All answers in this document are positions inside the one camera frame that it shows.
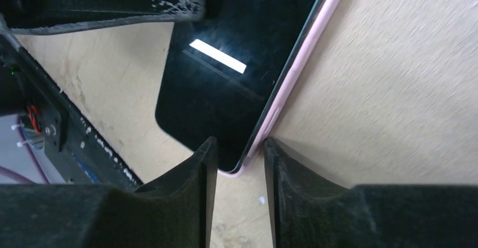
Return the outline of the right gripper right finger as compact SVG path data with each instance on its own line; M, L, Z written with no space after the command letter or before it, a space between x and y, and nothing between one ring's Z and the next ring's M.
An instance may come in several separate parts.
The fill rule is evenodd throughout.
M314 172L264 142L274 247L476 247L477 186L361 184Z

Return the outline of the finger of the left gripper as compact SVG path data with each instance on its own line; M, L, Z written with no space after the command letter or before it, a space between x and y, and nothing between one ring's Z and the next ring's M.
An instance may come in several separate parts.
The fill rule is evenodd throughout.
M197 21L205 0L1 0L15 34L49 36L148 22Z

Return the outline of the black phone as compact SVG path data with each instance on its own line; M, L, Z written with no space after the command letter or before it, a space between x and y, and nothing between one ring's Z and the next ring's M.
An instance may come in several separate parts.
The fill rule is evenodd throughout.
M190 150L218 141L219 171L252 163L340 0L206 0L176 23L157 100L159 127Z

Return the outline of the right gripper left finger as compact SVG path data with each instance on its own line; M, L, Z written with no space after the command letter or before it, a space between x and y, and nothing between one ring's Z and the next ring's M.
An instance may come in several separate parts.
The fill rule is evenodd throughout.
M91 184L1 186L2 247L209 247L218 142L133 192Z

